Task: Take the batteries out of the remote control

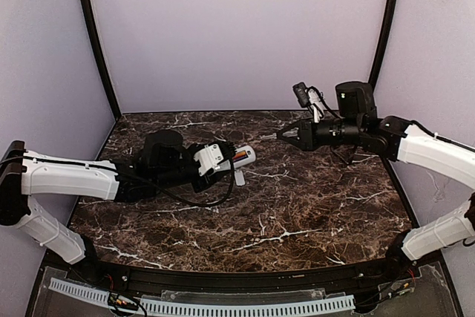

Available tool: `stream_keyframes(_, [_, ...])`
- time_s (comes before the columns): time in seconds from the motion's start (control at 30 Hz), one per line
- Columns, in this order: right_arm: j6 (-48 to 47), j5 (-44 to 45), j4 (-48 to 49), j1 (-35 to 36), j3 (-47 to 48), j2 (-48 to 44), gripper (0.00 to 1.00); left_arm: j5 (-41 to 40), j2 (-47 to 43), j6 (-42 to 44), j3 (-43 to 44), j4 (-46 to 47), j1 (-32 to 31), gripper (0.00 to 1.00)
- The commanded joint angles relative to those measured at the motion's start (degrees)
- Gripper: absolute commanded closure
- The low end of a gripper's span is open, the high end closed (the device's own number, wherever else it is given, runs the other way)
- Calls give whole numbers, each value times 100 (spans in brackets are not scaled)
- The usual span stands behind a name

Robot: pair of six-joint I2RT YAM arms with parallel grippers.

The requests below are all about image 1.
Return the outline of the white battery cover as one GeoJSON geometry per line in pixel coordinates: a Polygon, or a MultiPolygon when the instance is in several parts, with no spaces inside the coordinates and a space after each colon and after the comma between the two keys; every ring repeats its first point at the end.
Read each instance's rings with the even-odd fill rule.
{"type": "Polygon", "coordinates": [[[244,174],[241,170],[235,170],[235,184],[237,186],[244,186],[246,184],[244,174]]]}

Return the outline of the white remote control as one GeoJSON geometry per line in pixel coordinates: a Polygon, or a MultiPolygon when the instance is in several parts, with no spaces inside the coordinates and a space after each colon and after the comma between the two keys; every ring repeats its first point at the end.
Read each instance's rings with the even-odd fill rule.
{"type": "Polygon", "coordinates": [[[251,146],[243,146],[237,149],[232,158],[235,168],[249,165],[256,161],[255,150],[251,146]]]}

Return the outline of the orange battery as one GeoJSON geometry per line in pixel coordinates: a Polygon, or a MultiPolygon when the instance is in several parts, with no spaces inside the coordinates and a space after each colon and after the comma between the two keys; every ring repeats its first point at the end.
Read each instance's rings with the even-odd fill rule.
{"type": "Polygon", "coordinates": [[[248,157],[248,154],[246,152],[246,150],[243,150],[243,151],[239,151],[234,157],[233,159],[234,160],[241,160],[242,158],[247,158],[248,157]]]}

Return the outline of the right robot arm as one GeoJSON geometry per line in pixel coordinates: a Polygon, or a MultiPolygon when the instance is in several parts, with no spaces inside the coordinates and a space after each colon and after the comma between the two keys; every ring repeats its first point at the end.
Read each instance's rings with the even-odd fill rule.
{"type": "MultiPolygon", "coordinates": [[[[355,146],[382,159],[444,176],[474,187],[474,148],[430,131],[416,120],[377,114],[373,88],[366,82],[336,85],[337,111],[329,110],[323,94],[302,82],[292,90],[299,105],[312,116],[281,129],[277,137],[302,151],[323,146],[355,146]]],[[[474,198],[425,225],[397,235],[388,248],[388,261],[407,264],[474,237],[474,198]]]]}

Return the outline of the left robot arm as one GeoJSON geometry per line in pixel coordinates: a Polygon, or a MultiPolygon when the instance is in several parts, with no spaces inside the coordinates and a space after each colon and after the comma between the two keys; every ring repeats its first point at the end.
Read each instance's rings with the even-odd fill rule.
{"type": "Polygon", "coordinates": [[[233,170],[235,152],[234,145],[226,141],[185,147],[183,136],[168,129],[147,135],[131,162],[50,157],[14,140],[1,158],[1,225],[25,232],[70,265],[95,261],[91,240],[58,222],[34,195],[131,203],[186,184],[202,192],[233,170]]]}

